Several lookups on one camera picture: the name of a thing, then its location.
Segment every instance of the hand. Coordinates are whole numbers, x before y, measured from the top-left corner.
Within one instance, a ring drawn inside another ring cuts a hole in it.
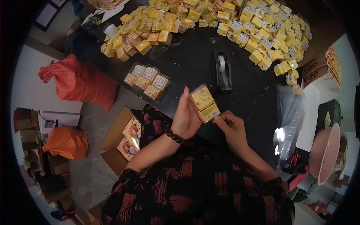
[[[196,134],[202,123],[189,98],[189,88],[185,86],[175,112],[171,130],[181,138],[189,139]]]
[[[213,123],[216,123],[225,133],[226,141],[234,153],[239,153],[249,147],[243,119],[227,110],[220,116],[215,116]]]

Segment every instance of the bracelet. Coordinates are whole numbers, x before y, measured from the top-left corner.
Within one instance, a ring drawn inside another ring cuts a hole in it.
[[[176,141],[176,143],[181,144],[181,145],[186,145],[187,141],[182,139],[181,137],[179,137],[179,135],[174,134],[174,132],[170,129],[170,126],[167,125],[165,127],[165,133],[168,137],[171,137],[171,139],[173,139],[174,141]]]

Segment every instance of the pink bowl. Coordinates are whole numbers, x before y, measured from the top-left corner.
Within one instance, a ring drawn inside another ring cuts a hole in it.
[[[340,126],[320,130],[312,144],[309,156],[309,172],[323,185],[334,169],[340,147]]]

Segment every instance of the woman's right hand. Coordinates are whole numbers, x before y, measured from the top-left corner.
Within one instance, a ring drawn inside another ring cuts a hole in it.
[[[215,116],[213,123],[225,133],[226,141],[235,154],[241,155],[243,151],[249,148],[243,119],[235,116],[229,110],[223,112],[220,116]]]

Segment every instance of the woman's left hand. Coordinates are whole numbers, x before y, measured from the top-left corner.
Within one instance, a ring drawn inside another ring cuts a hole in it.
[[[202,123],[189,97],[189,88],[185,86],[175,112],[171,130],[181,138],[189,139],[196,134]]]

